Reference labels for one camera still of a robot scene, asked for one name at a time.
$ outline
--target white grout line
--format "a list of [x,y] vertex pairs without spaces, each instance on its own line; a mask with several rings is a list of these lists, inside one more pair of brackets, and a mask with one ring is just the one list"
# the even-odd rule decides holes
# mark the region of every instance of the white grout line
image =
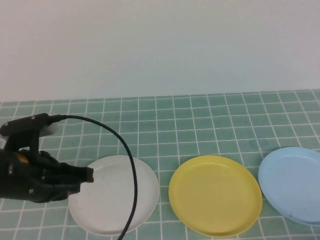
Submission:
[[[155,109],[157,110],[157,101],[155,101]],[[156,142],[157,144],[157,160],[158,160],[158,170],[160,170],[160,161],[159,161],[159,134],[158,134],[158,114],[155,111],[155,129],[156,129]],[[158,174],[159,186],[160,184],[160,174]],[[160,212],[160,240],[163,240],[163,230],[162,230],[162,208],[161,208],[161,192],[159,194],[159,212]]]

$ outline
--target green tile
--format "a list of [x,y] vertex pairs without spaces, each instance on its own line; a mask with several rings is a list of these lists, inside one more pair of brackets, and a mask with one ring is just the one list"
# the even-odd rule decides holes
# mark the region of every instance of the green tile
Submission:
[[263,199],[260,217],[280,216],[280,214],[270,205],[268,200]]
[[222,106],[227,105],[225,96],[209,96],[208,97],[210,106]]
[[69,114],[85,113],[87,103],[71,103],[69,107]]
[[139,144],[156,144],[157,133],[156,132],[140,132]]
[[216,116],[216,117],[213,117],[212,119],[213,119],[214,128],[216,128],[216,129],[217,128],[232,128],[230,116]]
[[196,130],[196,138],[198,142],[216,140],[215,131],[213,129]]
[[156,109],[156,100],[139,100],[139,110],[154,110]]
[[48,227],[48,228],[43,227],[41,229],[40,239],[43,239],[43,240],[61,239],[63,230],[64,230],[63,226]]
[[51,110],[51,105],[40,105],[40,106],[35,106],[33,114],[42,114],[42,113],[47,113],[49,114]]
[[191,104],[193,108],[201,108],[208,106],[207,96],[191,97]]
[[177,221],[178,217],[175,215],[170,203],[161,204],[162,221]]
[[237,162],[238,164],[242,165],[241,155],[239,153],[225,153],[225,154],[220,154],[220,156],[231,159]]
[[198,146],[200,155],[214,155],[219,153],[216,141],[199,142]]
[[139,156],[140,157],[156,157],[158,156],[158,147],[156,144],[150,145],[139,145]]
[[162,240],[186,240],[186,228],[182,222],[162,223]]
[[87,231],[81,227],[66,227],[63,239],[68,240],[86,240]]
[[283,105],[287,113],[303,112],[303,109],[299,102],[285,102]]
[[155,206],[155,209],[146,222],[159,222],[160,221],[160,207],[159,204]]
[[279,97],[282,102],[296,102],[298,98],[294,92],[279,92]]
[[[158,130],[163,131],[161,129],[164,129],[165,127],[169,127],[170,124],[162,124],[163,122],[167,121],[158,121]],[[141,121],[139,122],[139,132],[153,132],[157,130],[157,122],[156,121]]]
[[18,229],[15,240],[35,240],[38,235],[39,229]]
[[259,167],[263,160],[259,152],[242,153],[241,155],[246,167]]
[[60,143],[61,143],[61,137],[59,136],[44,137],[42,140],[41,148],[42,149],[58,149],[60,147]]
[[[205,120],[205,119],[206,118],[197,119],[197,122]],[[177,130],[192,130],[192,129],[195,129],[194,122],[196,122],[196,119],[195,120],[193,120],[193,119],[177,119],[175,121],[176,129]]]
[[227,106],[212,106],[210,107],[213,117],[218,116],[229,116],[229,111]]
[[81,139],[80,146],[97,146],[99,144],[100,136],[99,135],[83,135]]
[[34,228],[40,227],[43,210],[23,211],[19,227],[20,228]]
[[7,101],[2,103],[2,107],[15,107],[18,105],[17,101]]
[[218,141],[236,139],[233,128],[219,128],[215,130],[215,134]]
[[175,131],[158,132],[158,141],[160,144],[176,143],[177,135]]
[[307,149],[320,149],[320,143],[316,137],[299,137],[301,147]]
[[267,115],[251,115],[252,125],[257,126],[270,126],[270,121]]
[[145,223],[137,230],[139,240],[161,240],[161,225],[159,223]]
[[320,111],[320,105],[316,101],[305,101],[301,103],[303,110],[306,112],[318,112]]
[[248,109],[248,113],[251,115],[266,113],[265,106],[263,104],[249,104],[246,107]]
[[172,175],[175,171],[160,171],[160,186],[169,186]]
[[307,116],[312,124],[320,124],[320,112],[308,112]]
[[138,121],[138,111],[123,111],[121,113],[122,122],[136,122]]
[[121,111],[137,111],[138,110],[138,101],[122,101]]
[[285,223],[282,218],[263,218],[260,219],[264,236],[287,235]]
[[320,135],[320,124],[312,124],[312,127],[317,135]]
[[235,127],[235,135],[237,139],[254,139],[255,133],[252,127]]
[[259,152],[259,145],[256,139],[253,140],[238,140],[241,153]]
[[187,231],[187,235],[188,235],[187,239],[190,239],[190,240],[208,240],[208,239],[210,239],[210,238],[208,238],[208,236],[197,233],[188,227],[187,227],[186,231]]
[[164,110],[157,110],[157,119],[158,120],[167,120],[167,119],[174,119],[175,114],[173,109],[164,109]]
[[18,106],[15,116],[16,117],[27,117],[33,114],[34,107],[33,106]]
[[299,224],[289,219],[285,219],[285,222],[291,235],[313,234],[310,226]]
[[87,105],[87,113],[101,113],[104,111],[103,102],[89,102]]
[[257,138],[275,138],[274,130],[271,126],[256,126],[254,132]]
[[190,119],[193,118],[191,108],[178,108],[174,110],[176,119]]
[[295,133],[290,125],[288,126],[274,126],[274,132],[277,138],[295,137]]
[[145,162],[153,171],[158,171],[158,158],[157,157],[141,157],[140,160]]
[[276,139],[260,138],[258,142],[262,152],[272,152],[280,147]]
[[238,145],[236,141],[219,141],[218,142],[220,153],[238,153]]
[[259,94],[244,94],[244,101],[246,104],[260,104],[262,103]]
[[198,146],[196,142],[179,143],[179,155],[197,155]]
[[0,212],[0,229],[14,229],[18,225],[19,211]]
[[80,145],[80,136],[65,136],[62,139],[61,148],[75,148]]
[[118,154],[118,146],[100,146],[98,152],[98,158],[104,158],[107,156],[113,156]]
[[312,101],[316,100],[312,91],[297,91],[296,95],[300,101]]
[[60,149],[58,160],[75,160],[77,158],[78,149],[77,148],[66,148]]
[[15,230],[2,230],[1,231],[1,239],[4,240],[13,240],[15,236]]
[[280,99],[276,93],[262,93],[261,94],[263,102],[266,103],[279,103]]
[[178,147],[176,143],[159,144],[159,156],[176,156]]
[[280,138],[279,144],[281,148],[300,147],[299,142],[296,138]]
[[79,159],[97,159],[98,146],[85,146],[79,150]]
[[157,99],[156,100],[156,109],[173,109],[174,101],[172,98],[168,99]]
[[175,98],[173,100],[174,108],[176,109],[184,109],[184,108],[191,108],[190,98]]
[[136,133],[138,131],[138,122],[121,122],[120,133]]
[[245,103],[242,95],[226,95],[225,99],[228,105]]
[[265,105],[265,108],[268,114],[280,114],[285,112],[281,103],[269,103]]
[[177,156],[159,157],[159,170],[176,170],[179,167],[179,158]]
[[12,117],[16,112],[16,107],[0,108],[0,117]]
[[156,118],[156,110],[139,111],[139,121],[156,120]]
[[43,218],[43,226],[62,225],[65,222],[67,208],[46,209]]
[[246,105],[230,105],[228,106],[230,115],[248,115]]
[[196,133],[194,130],[191,131],[178,131],[177,132],[178,142],[196,142]]
[[3,199],[1,210],[20,210],[24,204],[23,200]]
[[119,112],[121,110],[120,101],[110,101],[104,103],[104,112]]
[[258,238],[262,237],[262,233],[260,230],[260,225],[258,221],[256,221],[252,227],[246,230],[244,233],[239,235],[240,238]]
[[249,116],[231,116],[234,127],[251,127]]
[[315,132],[311,125],[293,125],[297,137],[314,136]]
[[210,109],[208,107],[193,108],[194,118],[210,118]]

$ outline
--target plate rim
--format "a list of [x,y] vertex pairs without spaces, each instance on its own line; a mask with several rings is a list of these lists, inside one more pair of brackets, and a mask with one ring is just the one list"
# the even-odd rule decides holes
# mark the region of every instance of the plate rim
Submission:
[[[104,161],[111,159],[111,157],[113,157],[113,158],[117,158],[117,157],[124,158],[124,157],[125,157],[125,158],[128,158],[128,161],[129,161],[129,157],[128,157],[127,155],[111,155],[111,156],[105,156],[105,157],[102,157],[102,158],[100,158],[100,159],[97,159],[97,160],[93,161],[92,163],[90,163],[90,164],[88,165],[88,167],[92,167],[92,165],[97,165],[95,168],[93,168],[94,170],[96,170],[96,169],[98,169],[98,168],[100,168],[100,167],[103,167],[103,165],[101,165],[101,164],[102,164]],[[136,164],[136,162],[138,162],[139,164],[142,164],[142,165],[144,165],[144,166],[147,166],[147,168],[149,168],[149,169],[153,172],[152,178],[154,178],[154,180],[156,180],[156,182],[157,182],[157,188],[156,188],[156,189],[157,189],[157,191],[156,191],[156,193],[157,193],[157,201],[156,201],[156,203],[154,204],[154,207],[152,207],[152,211],[150,211],[150,214],[148,215],[148,217],[147,217],[145,220],[143,220],[143,221],[139,221],[139,224],[136,224],[132,229],[130,229],[130,226],[129,226],[129,229],[127,230],[127,233],[129,233],[129,232],[137,229],[139,226],[141,226],[143,223],[145,223],[146,220],[148,220],[148,218],[149,218],[149,217],[152,215],[152,213],[155,211],[155,209],[156,209],[156,207],[157,207],[157,205],[158,205],[159,197],[160,197],[160,184],[159,184],[159,181],[158,181],[158,178],[157,178],[155,172],[152,170],[152,168],[151,168],[148,164],[146,164],[144,161],[140,160],[139,158],[133,157],[133,160],[134,160],[134,163],[135,163],[135,164]],[[72,210],[71,210],[72,207],[70,207],[72,204],[71,204],[71,201],[69,200],[69,197],[68,197],[68,205],[67,205],[67,208],[68,208],[68,210],[69,210],[72,218],[73,218],[74,221],[77,223],[76,219],[74,218],[74,216],[73,216],[73,214],[72,214]],[[80,225],[80,224],[78,224],[78,226],[81,227],[82,229],[88,231],[89,233],[92,233],[92,234],[95,234],[95,235],[99,235],[99,236],[109,236],[109,237],[110,237],[110,236],[116,236],[116,235],[121,234],[121,232],[122,232],[122,229],[121,229],[121,230],[120,230],[119,232],[117,232],[117,233],[106,233],[106,234],[104,234],[104,233],[94,232],[94,231],[92,231],[91,228],[88,228],[87,226],[83,226],[83,225]]]
[[[189,161],[199,161],[200,159],[203,159],[203,158],[212,158],[212,163],[214,163],[214,159],[219,159],[219,160],[224,160],[224,161],[228,161],[229,163],[231,164],[235,164],[236,166],[239,166],[241,167],[249,176],[252,177],[252,182],[253,184],[255,185],[254,188],[256,188],[257,192],[259,193],[259,197],[258,197],[258,200],[257,202],[259,203],[259,206],[258,206],[258,211],[257,211],[257,214],[256,216],[254,217],[254,221],[252,221],[251,224],[249,224],[246,228],[242,229],[241,231],[237,232],[236,234],[225,234],[225,235],[208,235],[208,234],[205,234],[203,232],[199,232],[197,230],[195,230],[193,227],[190,227],[189,225],[185,224],[181,218],[179,217],[179,214],[177,214],[177,211],[173,208],[172,206],[172,180],[174,181],[174,176],[175,174],[177,173],[178,174],[178,170],[180,169],[181,171],[181,167],[183,166],[186,166],[187,164],[190,164]],[[241,165],[240,163],[230,159],[230,158],[227,158],[227,157],[224,157],[224,156],[219,156],[219,155],[200,155],[200,156],[196,156],[196,157],[193,157],[189,160],[187,160],[186,162],[184,162],[183,164],[181,164],[177,169],[176,171],[173,173],[172,177],[171,177],[171,180],[170,180],[170,183],[169,183],[169,188],[168,188],[168,195],[169,195],[169,202],[170,202],[170,205],[172,207],[172,210],[174,212],[174,214],[178,217],[178,219],[183,223],[185,224],[188,228],[190,228],[191,230],[195,231],[196,233],[199,233],[201,235],[204,235],[204,236],[208,236],[208,237],[215,237],[215,238],[229,238],[229,237],[233,237],[233,236],[236,236],[236,235],[239,235],[241,233],[244,233],[245,231],[247,231],[248,229],[250,229],[255,223],[256,221],[259,219],[259,216],[260,216],[260,213],[262,211],[262,207],[263,207],[263,199],[262,199],[262,192],[261,192],[261,189],[260,189],[260,186],[259,186],[259,183],[258,181],[255,179],[255,177],[252,175],[252,173],[246,168],[244,167],[243,165]]]

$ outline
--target white plate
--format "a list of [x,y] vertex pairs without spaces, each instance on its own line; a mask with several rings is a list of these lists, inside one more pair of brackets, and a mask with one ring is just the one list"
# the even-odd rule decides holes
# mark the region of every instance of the white plate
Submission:
[[[155,210],[160,187],[154,171],[133,158],[138,181],[135,214],[128,231],[143,224]],[[94,169],[93,183],[82,183],[80,192],[69,196],[69,209],[76,223],[98,235],[118,235],[128,221],[134,201],[134,180],[128,156],[101,158]]]

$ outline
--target yellow plate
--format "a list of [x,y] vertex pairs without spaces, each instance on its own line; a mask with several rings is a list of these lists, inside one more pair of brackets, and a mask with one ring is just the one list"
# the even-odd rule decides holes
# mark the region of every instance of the yellow plate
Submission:
[[174,213],[192,230],[231,237],[249,229],[262,208],[260,187],[241,164],[222,156],[198,156],[173,174],[169,199]]

